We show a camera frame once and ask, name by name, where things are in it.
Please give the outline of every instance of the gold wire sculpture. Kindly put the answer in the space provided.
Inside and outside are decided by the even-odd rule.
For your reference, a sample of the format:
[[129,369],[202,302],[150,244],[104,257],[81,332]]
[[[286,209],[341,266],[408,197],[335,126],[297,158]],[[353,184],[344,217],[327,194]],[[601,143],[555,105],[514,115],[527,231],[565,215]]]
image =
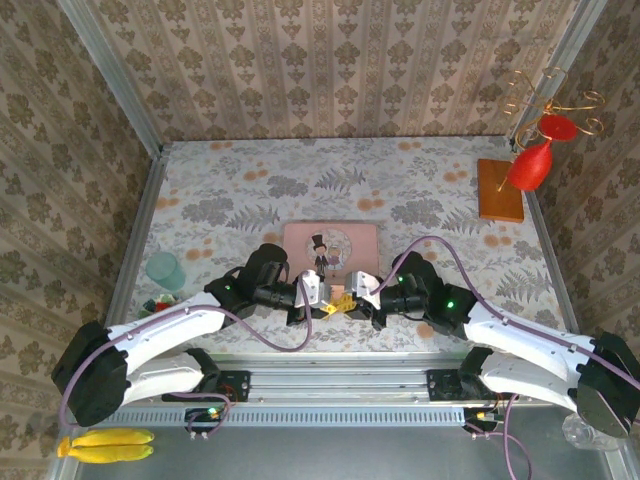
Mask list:
[[[567,80],[569,79],[569,75],[567,74],[566,70],[563,70],[559,67],[546,67],[542,70],[542,74],[549,80],[554,80],[558,77],[558,75],[562,75],[562,82],[560,83],[560,86],[558,87],[558,90],[556,91],[554,96],[541,96],[536,91],[536,87],[533,85],[531,79],[525,72],[523,72],[522,70],[514,70],[512,78],[508,81],[509,85],[515,87],[517,85],[524,84],[529,92],[529,98],[536,99],[536,103],[524,101],[513,95],[505,95],[500,100],[502,111],[507,115],[514,115],[518,113],[520,111],[520,106],[533,107],[540,111],[540,114],[536,116],[536,118],[520,127],[514,136],[516,145],[522,150],[526,148],[522,142],[522,139],[525,135],[529,135],[527,139],[528,142],[535,140],[538,137],[544,137],[548,140],[551,140],[550,137],[544,135],[538,128],[538,122],[544,115],[559,115],[563,112],[591,111],[604,106],[606,103],[604,97],[601,94],[594,90],[588,90],[582,93],[582,97],[590,102],[589,105],[582,107],[564,107],[555,99],[555,97],[562,91],[567,83]],[[598,118],[587,116],[584,122],[585,123],[583,126],[576,125],[576,128],[582,133],[586,133],[587,135],[600,135],[602,134],[602,132],[604,132],[604,125],[600,120],[598,120]]]

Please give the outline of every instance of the floral wallpaper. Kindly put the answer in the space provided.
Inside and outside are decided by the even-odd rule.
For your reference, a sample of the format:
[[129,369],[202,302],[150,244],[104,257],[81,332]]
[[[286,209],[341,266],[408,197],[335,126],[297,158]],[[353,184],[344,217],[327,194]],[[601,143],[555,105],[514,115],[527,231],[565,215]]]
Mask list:
[[167,142],[506,134],[577,3],[88,0]]
[[[383,276],[413,240],[440,235],[455,246],[490,301],[540,324],[564,328],[528,209],[522,224],[478,218],[477,159],[510,156],[506,137],[487,136],[177,142],[170,150],[127,320],[137,318],[147,300],[163,293],[145,274],[153,253],[176,255],[186,272],[178,295],[188,298],[244,265],[261,243],[282,245],[288,222],[314,220],[377,225]],[[445,281],[462,285],[440,244],[423,242],[417,251]],[[299,345],[306,325],[287,327],[285,317],[259,307],[248,321],[279,345]],[[342,314],[314,321],[313,329],[305,352],[469,348],[434,334],[423,322],[398,316],[390,316],[381,332]],[[272,352],[239,325],[190,344],[211,353]]]
[[640,356],[640,3],[609,1],[569,73],[561,103],[597,90],[606,130],[554,147],[538,196],[582,328]]
[[106,313],[149,158],[53,1],[0,0],[0,478],[43,478],[49,374]]

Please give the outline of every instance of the teal glass cup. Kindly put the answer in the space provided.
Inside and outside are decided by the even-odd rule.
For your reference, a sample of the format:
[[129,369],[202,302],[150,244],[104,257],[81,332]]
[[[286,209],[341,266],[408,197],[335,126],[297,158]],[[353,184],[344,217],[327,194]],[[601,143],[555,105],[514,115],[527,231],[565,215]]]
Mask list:
[[169,252],[151,255],[144,270],[151,280],[170,292],[184,287],[186,279],[184,270],[175,255]]

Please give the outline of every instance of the clear glass cup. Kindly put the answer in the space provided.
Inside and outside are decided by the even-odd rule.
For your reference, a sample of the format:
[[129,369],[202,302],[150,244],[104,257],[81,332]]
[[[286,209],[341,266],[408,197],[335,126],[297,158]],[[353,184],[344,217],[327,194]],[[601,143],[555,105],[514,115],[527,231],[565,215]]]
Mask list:
[[564,419],[562,433],[571,445],[581,450],[613,451],[620,448],[620,441],[617,438],[610,437],[586,424],[577,413],[572,413]]
[[151,280],[170,292],[180,290],[186,280],[180,262],[175,255],[169,252],[158,252],[151,255],[144,270]]

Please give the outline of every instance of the red vase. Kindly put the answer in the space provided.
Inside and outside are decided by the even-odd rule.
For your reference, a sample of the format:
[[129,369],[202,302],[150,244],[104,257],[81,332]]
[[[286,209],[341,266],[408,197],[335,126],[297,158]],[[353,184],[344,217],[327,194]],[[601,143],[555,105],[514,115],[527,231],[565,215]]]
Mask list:
[[513,162],[507,180],[525,192],[540,186],[551,170],[551,140],[524,150]]

